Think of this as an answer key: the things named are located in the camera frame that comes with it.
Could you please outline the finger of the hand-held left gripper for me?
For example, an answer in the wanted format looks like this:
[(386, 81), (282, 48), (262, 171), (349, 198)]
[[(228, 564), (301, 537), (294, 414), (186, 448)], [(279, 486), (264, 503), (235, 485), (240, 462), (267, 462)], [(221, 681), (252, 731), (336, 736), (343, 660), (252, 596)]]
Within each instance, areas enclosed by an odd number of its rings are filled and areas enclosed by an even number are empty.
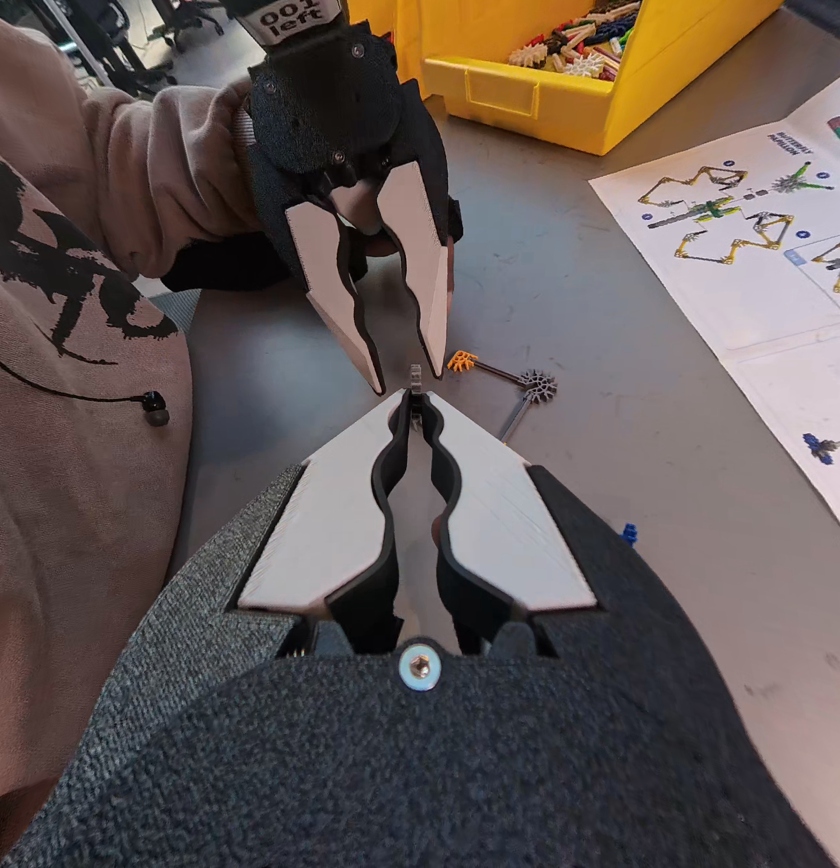
[(448, 248), (436, 223), (416, 161), (392, 168), (376, 197), (382, 225), (399, 249), (404, 284), (414, 298), (416, 328), (433, 375), (445, 368)]
[(363, 302), (349, 272), (350, 237), (340, 216), (313, 202), (288, 208), (306, 296), (376, 395), (386, 391), (380, 359), (366, 328)]

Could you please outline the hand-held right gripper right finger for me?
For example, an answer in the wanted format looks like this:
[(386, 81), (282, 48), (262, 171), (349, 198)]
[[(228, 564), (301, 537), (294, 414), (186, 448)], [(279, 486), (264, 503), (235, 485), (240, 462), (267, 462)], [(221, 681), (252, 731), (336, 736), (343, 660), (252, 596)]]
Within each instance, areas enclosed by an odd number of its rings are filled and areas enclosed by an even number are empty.
[(433, 392), (420, 401), (444, 501), (436, 566), (455, 624), (485, 642), (511, 622), (598, 601), (534, 481), (542, 470)]

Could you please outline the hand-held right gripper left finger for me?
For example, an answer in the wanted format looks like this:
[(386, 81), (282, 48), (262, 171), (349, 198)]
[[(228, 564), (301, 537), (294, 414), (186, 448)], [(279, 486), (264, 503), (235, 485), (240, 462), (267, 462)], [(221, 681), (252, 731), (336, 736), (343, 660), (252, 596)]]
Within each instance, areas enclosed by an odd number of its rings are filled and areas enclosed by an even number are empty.
[(397, 635), (389, 495), (407, 468), (411, 409), (401, 389), (306, 459), (252, 558), (239, 609), (331, 620), (352, 642)]

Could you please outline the white instruction sheet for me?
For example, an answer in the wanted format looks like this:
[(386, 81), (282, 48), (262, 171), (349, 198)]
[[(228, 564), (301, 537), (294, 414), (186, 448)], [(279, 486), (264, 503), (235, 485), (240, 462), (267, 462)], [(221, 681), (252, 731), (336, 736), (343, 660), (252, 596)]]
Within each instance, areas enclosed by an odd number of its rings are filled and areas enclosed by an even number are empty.
[(840, 524), (840, 78), (590, 185)]

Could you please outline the person's left forearm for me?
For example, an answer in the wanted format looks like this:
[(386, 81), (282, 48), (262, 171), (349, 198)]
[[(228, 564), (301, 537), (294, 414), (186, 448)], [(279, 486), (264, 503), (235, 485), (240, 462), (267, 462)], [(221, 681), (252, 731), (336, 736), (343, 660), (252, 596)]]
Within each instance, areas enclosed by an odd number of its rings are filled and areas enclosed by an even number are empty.
[(261, 228), (234, 136), (247, 76), (221, 90), (170, 86), (148, 103), (118, 90), (84, 90), (70, 72), (51, 145), (55, 173), (41, 190), (134, 278), (163, 278), (194, 241)]

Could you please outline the grey desk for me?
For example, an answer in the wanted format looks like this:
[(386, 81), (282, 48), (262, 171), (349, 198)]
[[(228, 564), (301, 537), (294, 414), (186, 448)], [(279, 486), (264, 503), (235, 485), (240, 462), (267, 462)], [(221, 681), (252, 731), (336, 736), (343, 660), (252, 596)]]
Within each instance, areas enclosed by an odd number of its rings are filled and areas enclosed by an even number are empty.
[[(512, 445), (637, 551), (701, 632), (753, 742), (840, 865), (840, 526), (588, 179), (774, 122), (840, 76), (840, 40), (782, 7), (603, 157), (448, 117), (465, 226), (448, 348), (558, 395)], [(290, 282), (205, 292), (187, 337), (194, 421), (168, 575), (291, 462), (376, 403)], [(436, 592), (442, 504), (411, 435), (393, 493), (404, 636), (458, 650)]]

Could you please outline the yellow parts bin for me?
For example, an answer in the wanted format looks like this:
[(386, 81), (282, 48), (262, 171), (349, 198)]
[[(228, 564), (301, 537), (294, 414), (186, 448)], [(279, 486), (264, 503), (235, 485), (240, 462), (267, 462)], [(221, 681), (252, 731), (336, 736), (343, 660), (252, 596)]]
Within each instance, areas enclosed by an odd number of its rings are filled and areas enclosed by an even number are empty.
[(400, 81), (415, 79), (422, 99), (428, 99), (423, 81), (422, 2), (348, 1), (347, 10), (352, 24), (366, 21), (374, 35), (392, 43)]
[(782, 4), (640, 2), (609, 80), (507, 62), (514, 49), (606, 2), (420, 2), (424, 82), (448, 114), (603, 156)]

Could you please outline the black office chair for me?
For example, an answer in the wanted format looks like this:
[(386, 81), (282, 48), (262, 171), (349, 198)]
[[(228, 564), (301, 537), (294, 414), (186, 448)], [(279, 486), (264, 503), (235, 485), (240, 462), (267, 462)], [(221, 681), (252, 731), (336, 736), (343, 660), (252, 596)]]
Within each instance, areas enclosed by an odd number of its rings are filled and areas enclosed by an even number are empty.
[(161, 18), (162, 24), (148, 34), (149, 41), (163, 39), (168, 47), (179, 53), (185, 52), (180, 37), (186, 30), (203, 28), (204, 23), (209, 23), (213, 25), (218, 37), (225, 34), (219, 21), (209, 14), (211, 9), (225, 9), (221, 2), (152, 1), (152, 5)]
[(128, 39), (130, 19), (121, 2), (25, 1), (24, 6), (89, 81), (147, 99), (177, 83), (171, 61), (145, 66)]

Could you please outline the pile of toy parts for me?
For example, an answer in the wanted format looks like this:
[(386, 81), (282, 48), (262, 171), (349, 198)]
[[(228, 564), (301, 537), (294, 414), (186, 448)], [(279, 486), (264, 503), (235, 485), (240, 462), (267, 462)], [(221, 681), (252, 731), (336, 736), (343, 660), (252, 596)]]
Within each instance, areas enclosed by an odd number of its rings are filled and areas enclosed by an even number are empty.
[(513, 49), (509, 66), (596, 81), (616, 81), (642, 2), (597, 3)]

